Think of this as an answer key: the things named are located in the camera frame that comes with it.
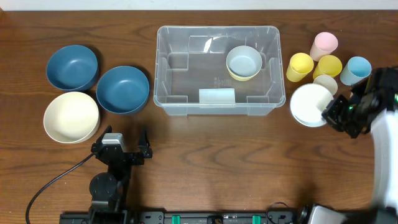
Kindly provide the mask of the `light blue plastic cup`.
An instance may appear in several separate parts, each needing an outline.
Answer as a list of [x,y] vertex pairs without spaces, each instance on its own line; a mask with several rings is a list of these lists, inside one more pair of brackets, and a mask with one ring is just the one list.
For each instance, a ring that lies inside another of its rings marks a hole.
[[340,80],[344,85],[354,85],[368,77],[372,72],[372,66],[363,57],[352,57],[348,60],[343,71],[340,73]]

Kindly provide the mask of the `small white bowl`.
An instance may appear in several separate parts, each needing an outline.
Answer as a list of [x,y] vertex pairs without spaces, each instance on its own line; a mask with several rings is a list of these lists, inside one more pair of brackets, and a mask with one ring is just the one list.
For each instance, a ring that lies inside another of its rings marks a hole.
[[309,83],[296,89],[290,99],[290,111],[302,125],[317,128],[326,124],[323,110],[332,101],[333,95],[324,86]]

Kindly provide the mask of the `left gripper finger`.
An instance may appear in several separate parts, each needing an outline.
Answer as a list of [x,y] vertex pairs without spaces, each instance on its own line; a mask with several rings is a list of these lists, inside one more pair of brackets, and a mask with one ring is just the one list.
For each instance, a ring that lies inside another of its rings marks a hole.
[[141,129],[140,138],[138,141],[138,148],[144,158],[152,158],[153,151],[147,137],[147,130],[145,127]]
[[112,132],[112,127],[111,127],[111,125],[108,125],[107,128],[104,130],[104,132],[95,141],[95,146],[101,145],[102,144],[102,139],[104,138],[104,135],[108,134],[108,133],[111,133],[111,132]]

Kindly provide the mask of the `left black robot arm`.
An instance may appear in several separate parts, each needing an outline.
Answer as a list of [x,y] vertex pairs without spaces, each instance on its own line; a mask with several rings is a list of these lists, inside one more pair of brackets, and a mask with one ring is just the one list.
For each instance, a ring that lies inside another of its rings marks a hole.
[[131,170],[153,155],[145,129],[140,133],[137,146],[138,152],[127,152],[123,135],[113,133],[111,126],[92,144],[91,152],[108,166],[108,170],[94,176],[90,182],[92,199],[87,223],[134,223],[136,216],[126,205]]

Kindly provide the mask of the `cream plastic cup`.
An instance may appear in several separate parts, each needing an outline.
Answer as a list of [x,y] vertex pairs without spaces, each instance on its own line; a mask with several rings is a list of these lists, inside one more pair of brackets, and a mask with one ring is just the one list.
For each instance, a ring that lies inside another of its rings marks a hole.
[[328,75],[320,75],[316,77],[313,83],[325,87],[332,95],[335,95],[338,90],[336,80]]

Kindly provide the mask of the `small grey bowl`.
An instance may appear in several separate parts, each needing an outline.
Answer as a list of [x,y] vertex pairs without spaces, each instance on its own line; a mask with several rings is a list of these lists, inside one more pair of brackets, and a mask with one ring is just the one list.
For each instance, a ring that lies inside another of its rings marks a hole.
[[226,66],[237,75],[248,77],[259,73],[262,68],[262,57],[256,49],[241,45],[227,54]]

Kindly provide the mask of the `clear plastic storage bin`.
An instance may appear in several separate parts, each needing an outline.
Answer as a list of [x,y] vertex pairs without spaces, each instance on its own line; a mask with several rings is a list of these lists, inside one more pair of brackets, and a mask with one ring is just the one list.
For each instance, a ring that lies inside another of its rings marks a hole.
[[[227,55],[246,45],[261,56],[247,81]],[[265,116],[286,101],[280,32],[274,26],[162,26],[157,31],[154,103],[170,116]]]

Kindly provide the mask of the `dark blue bowl far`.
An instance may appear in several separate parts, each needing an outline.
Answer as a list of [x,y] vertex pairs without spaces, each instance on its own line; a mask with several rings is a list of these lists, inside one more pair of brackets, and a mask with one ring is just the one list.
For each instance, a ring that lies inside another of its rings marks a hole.
[[47,80],[63,91],[85,91],[99,78],[95,53],[83,45],[68,45],[56,51],[46,66]]

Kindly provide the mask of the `light yellow plastic cup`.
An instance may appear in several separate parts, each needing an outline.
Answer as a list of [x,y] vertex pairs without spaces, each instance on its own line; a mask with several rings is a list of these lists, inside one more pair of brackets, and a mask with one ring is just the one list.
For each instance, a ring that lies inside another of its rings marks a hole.
[[296,53],[290,58],[286,71],[287,79],[291,82],[299,82],[308,75],[314,67],[311,56],[305,53]]

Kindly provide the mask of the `golden yellow plastic cup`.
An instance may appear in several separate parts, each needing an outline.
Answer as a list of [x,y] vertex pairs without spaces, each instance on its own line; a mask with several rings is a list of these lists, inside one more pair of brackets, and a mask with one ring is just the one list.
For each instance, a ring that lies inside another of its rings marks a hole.
[[321,75],[328,75],[334,78],[341,73],[342,69],[343,65],[338,57],[334,55],[323,56],[314,70],[313,79]]

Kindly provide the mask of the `dark blue bowl near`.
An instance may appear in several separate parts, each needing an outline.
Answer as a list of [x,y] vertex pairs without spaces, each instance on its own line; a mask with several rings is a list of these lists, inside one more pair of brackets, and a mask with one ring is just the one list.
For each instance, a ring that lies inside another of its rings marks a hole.
[[115,114],[134,114],[145,107],[150,85],[147,76],[138,68],[118,66],[108,70],[96,88],[98,103]]

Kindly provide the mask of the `large cream bowl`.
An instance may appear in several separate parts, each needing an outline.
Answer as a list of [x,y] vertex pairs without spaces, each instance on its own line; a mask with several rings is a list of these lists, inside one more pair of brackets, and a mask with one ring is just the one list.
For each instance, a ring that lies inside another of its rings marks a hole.
[[84,142],[100,126],[100,111],[91,96],[72,91],[54,99],[43,118],[44,129],[54,141],[64,144]]

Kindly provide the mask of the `pink plastic cup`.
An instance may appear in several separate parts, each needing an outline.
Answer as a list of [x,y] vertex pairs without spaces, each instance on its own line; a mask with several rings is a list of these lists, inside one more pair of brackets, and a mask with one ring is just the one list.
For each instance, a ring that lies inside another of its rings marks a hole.
[[330,55],[338,47],[338,39],[329,32],[317,34],[310,49],[311,58],[318,62],[323,56]]

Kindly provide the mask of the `dark blue bowl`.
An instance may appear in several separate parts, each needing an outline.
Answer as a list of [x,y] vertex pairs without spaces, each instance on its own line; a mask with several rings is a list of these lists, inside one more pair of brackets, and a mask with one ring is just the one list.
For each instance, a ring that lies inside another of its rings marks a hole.
[[99,78],[95,53],[83,45],[68,45],[56,51],[46,66],[47,80],[63,91],[85,91]]
[[115,114],[134,114],[145,107],[150,85],[147,76],[138,68],[118,66],[108,70],[96,88],[98,103]]

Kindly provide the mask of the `small yellow bowl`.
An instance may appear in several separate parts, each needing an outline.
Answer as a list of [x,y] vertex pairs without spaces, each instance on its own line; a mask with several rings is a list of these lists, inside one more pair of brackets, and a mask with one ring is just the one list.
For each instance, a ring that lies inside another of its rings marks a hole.
[[254,78],[257,75],[257,73],[255,73],[254,75],[251,75],[251,76],[248,76],[248,77],[242,77],[242,76],[239,76],[236,73],[234,73],[229,68],[228,68],[228,72],[229,72],[229,74],[231,75],[232,78],[234,78],[235,80],[240,81],[240,82],[248,81],[248,80]]

